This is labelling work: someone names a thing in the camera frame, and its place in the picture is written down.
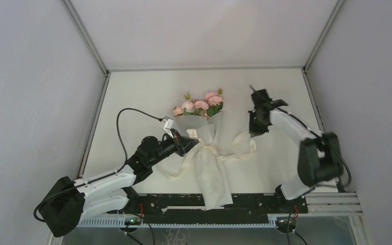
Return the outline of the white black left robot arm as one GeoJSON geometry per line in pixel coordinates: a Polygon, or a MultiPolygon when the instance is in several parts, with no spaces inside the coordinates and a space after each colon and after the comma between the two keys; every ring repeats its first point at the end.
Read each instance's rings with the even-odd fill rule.
{"type": "Polygon", "coordinates": [[[125,189],[144,181],[165,158],[172,154],[183,157],[198,144],[198,139],[182,136],[175,129],[162,140],[147,136],[120,168],[86,179],[60,178],[34,209],[34,218],[46,223],[55,237],[62,237],[86,218],[121,209],[132,213],[138,209],[139,199],[125,189]]]}

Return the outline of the pink fake flower bouquet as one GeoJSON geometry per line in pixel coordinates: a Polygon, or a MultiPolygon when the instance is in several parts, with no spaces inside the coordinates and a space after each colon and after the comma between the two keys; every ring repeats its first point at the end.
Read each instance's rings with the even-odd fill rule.
{"type": "Polygon", "coordinates": [[[210,119],[222,111],[224,107],[223,93],[223,89],[219,88],[217,91],[206,93],[202,99],[196,99],[187,92],[183,95],[182,105],[174,107],[173,117],[195,115],[210,119]]]}

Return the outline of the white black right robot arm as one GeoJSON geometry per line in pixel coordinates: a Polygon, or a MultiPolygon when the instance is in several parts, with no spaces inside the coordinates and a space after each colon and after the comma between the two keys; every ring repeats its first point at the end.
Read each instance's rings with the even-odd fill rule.
{"type": "Polygon", "coordinates": [[[275,191],[275,207],[288,212],[295,199],[326,186],[329,181],[350,173],[340,154],[338,137],[333,132],[312,130],[297,116],[284,110],[288,104],[272,99],[266,89],[253,90],[253,110],[249,111],[249,133],[261,136],[274,126],[283,131],[298,146],[297,174],[279,185],[275,191]]]}

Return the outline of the cream ribbon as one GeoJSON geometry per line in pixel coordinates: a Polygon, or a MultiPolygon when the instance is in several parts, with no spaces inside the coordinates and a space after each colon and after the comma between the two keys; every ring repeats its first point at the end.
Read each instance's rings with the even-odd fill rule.
{"type": "Polygon", "coordinates": [[[216,159],[221,160],[221,161],[226,161],[226,160],[234,160],[234,161],[240,161],[240,160],[247,160],[252,157],[254,153],[256,153],[257,150],[257,145],[256,142],[253,138],[250,138],[249,140],[249,146],[250,146],[250,152],[245,153],[245,154],[226,154],[222,155],[218,152],[216,145],[212,144],[206,144],[203,140],[198,138],[197,131],[196,129],[188,129],[187,134],[191,139],[197,139],[199,141],[198,145],[195,146],[190,150],[189,153],[185,155],[184,161],[179,167],[177,172],[170,172],[167,171],[163,165],[160,163],[157,165],[158,166],[158,171],[162,173],[167,179],[177,179],[179,178],[185,171],[190,167],[190,164],[192,162],[193,157],[200,151],[202,150],[208,150],[212,155],[216,157],[216,159]]]}

